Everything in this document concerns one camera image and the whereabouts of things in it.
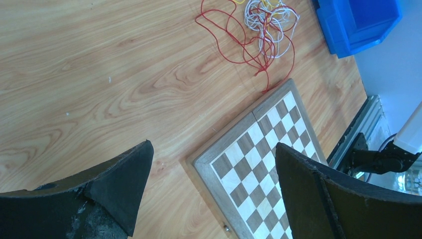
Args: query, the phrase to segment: blue container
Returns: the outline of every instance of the blue container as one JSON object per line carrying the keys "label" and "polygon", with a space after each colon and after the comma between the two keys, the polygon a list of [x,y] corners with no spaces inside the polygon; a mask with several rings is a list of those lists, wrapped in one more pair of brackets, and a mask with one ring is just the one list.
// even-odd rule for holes
{"label": "blue container", "polygon": [[316,10],[331,54],[354,55],[381,43],[402,19],[399,0],[318,0]]}

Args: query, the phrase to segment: white wire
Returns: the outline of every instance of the white wire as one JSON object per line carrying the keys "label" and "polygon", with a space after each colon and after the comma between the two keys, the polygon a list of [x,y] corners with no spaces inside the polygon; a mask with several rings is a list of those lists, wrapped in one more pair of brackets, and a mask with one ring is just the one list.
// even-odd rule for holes
{"label": "white wire", "polygon": [[[270,38],[270,40],[266,38],[264,39],[266,42],[273,42],[276,47],[276,49],[274,49],[274,46],[271,45],[271,50],[274,52],[274,54],[267,55],[267,53],[262,49],[264,40],[259,39],[259,50],[268,58],[280,58],[281,56],[286,54],[286,52],[290,48],[291,42],[289,41],[289,44],[286,49],[280,50],[281,42],[283,41],[285,34],[283,30],[287,29],[288,27],[291,27],[292,30],[290,31],[289,38],[292,39],[300,17],[292,9],[288,7],[278,8],[279,6],[287,5],[285,5],[282,0],[279,0],[275,5],[273,5],[273,3],[269,3],[268,0],[249,0],[245,8],[244,21],[246,26],[253,31],[259,31],[259,36],[261,38],[264,38],[265,36]],[[254,10],[252,12],[250,11],[251,9],[255,8],[260,8],[267,12],[271,12],[271,23],[278,27],[281,31],[274,30],[273,33],[271,33],[268,31],[268,29],[264,29],[264,25],[262,24],[262,22],[265,21],[266,13],[261,10]]]}

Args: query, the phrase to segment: wooden chessboard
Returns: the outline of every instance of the wooden chessboard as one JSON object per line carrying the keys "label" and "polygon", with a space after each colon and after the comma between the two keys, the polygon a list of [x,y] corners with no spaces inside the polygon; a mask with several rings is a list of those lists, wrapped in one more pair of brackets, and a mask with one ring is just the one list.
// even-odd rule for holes
{"label": "wooden chessboard", "polygon": [[228,228],[240,239],[291,239],[275,146],[326,163],[293,80],[211,140],[190,161]]}

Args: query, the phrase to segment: wood grain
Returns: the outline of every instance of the wood grain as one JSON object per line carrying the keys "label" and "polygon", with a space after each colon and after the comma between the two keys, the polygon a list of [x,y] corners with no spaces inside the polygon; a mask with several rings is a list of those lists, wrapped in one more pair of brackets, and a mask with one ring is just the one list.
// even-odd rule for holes
{"label": "wood grain", "polygon": [[[329,54],[311,1],[287,4],[301,15],[291,77],[328,156],[366,95],[354,58]],[[0,192],[32,190],[147,138],[155,155],[134,237],[225,238],[181,162],[259,98],[266,77],[219,55],[194,23],[199,6],[198,0],[0,2]],[[231,9],[225,0],[210,6]],[[230,39],[217,36],[236,57]],[[274,62],[273,83],[291,60],[289,52]]]}

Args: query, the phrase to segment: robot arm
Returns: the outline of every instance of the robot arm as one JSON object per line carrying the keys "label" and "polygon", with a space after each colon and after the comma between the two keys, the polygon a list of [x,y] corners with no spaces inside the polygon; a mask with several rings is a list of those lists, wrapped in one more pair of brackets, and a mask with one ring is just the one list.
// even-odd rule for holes
{"label": "robot arm", "polygon": [[407,171],[422,151],[422,102],[394,140],[381,151],[368,150],[362,133],[353,144],[354,147],[346,156],[348,166],[341,170],[344,173],[353,175],[356,172],[384,174]]}
{"label": "robot arm", "polygon": [[394,137],[393,144],[411,154],[422,151],[422,102]]}

